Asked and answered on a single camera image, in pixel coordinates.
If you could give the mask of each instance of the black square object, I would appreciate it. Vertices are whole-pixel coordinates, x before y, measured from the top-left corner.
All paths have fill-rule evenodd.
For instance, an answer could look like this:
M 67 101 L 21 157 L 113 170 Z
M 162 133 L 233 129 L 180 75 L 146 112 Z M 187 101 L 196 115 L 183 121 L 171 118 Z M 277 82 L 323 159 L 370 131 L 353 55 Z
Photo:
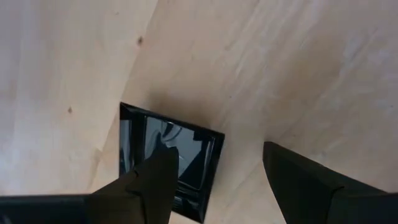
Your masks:
M 119 175 L 155 150 L 176 147 L 178 186 L 173 211 L 203 223 L 224 134 L 120 104 Z

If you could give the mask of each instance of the light wood panel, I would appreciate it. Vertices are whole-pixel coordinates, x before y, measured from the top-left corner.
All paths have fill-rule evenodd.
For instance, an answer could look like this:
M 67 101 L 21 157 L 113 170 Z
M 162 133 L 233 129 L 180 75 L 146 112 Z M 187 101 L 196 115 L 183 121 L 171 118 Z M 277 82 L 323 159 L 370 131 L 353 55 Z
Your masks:
M 226 134 L 206 223 L 284 223 L 264 140 L 397 191 L 397 9 L 390 0 L 159 0 L 123 101 Z
M 88 192 L 157 1 L 0 2 L 0 194 Z

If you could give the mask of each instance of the black glossy frame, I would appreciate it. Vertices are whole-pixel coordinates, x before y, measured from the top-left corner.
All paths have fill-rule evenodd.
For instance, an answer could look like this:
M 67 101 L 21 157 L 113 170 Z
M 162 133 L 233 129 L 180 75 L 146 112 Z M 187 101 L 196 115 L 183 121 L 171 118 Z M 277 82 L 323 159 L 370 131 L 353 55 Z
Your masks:
M 168 118 L 166 116 L 162 116 L 160 114 L 153 113 L 151 111 L 131 106 L 126 103 L 121 103 L 120 120 L 130 120 L 132 121 L 132 123 L 135 124 L 134 126 L 131 125 L 131 130 L 130 130 L 131 134 L 129 135 L 131 143 L 130 145 L 131 153 L 129 159 L 131 160 L 131 164 L 133 167 L 140 164 L 144 160 L 144 147 L 145 147 L 144 138 L 145 138 L 147 117 L 157 118 L 163 121 L 171 122 L 183 128 L 191 129 L 192 131 L 200 132 L 201 134 L 205 134 L 213 138 L 213 147 L 211 148 L 210 161 L 207 166 L 203 187 L 201 188 L 198 194 L 198 200 L 197 200 L 197 203 L 199 204 L 198 208 L 195 209 L 193 207 L 190 207 L 189 205 L 176 206 L 176 203 L 173 205 L 173 211 L 187 218 L 195 220 L 196 222 L 203 223 L 205 220 L 207 205 L 210 198 L 211 188 L 213 186 L 213 180 L 216 173 L 216 168 L 218 165 L 218 161 L 220 159 L 221 149 L 224 143 L 224 134 L 194 124 Z M 119 164 L 119 174 L 122 175 L 128 170 L 123 170 L 124 164 L 122 164 L 122 159 L 120 159 L 120 161 L 121 163 Z

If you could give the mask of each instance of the plywood surface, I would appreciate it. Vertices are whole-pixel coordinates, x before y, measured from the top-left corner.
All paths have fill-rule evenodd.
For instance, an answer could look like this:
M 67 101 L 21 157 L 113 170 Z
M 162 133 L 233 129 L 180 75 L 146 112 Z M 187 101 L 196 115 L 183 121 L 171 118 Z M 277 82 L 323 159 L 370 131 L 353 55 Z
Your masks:
M 144 24 L 140 1 L 14 2 L 0 14 L 2 194 L 117 178 L 124 84 L 126 103 L 225 133 L 206 223 L 284 223 L 265 140 L 398 191 L 397 1 L 159 0 L 145 35 L 128 24 Z
M 0 2 L 0 194 L 89 192 L 157 1 Z
M 262 167 L 265 140 L 397 191 L 397 9 L 159 0 L 123 100 L 225 133 L 206 223 L 284 223 Z

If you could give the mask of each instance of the wooden floor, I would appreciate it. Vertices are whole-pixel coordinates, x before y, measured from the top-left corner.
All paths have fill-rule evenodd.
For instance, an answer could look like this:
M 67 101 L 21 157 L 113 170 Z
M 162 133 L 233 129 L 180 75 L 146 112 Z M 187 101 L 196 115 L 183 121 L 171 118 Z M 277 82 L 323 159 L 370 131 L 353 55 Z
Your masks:
M 117 178 L 120 99 L 225 133 L 205 223 L 284 223 L 265 140 L 398 191 L 398 1 L 3 1 L 1 194 Z

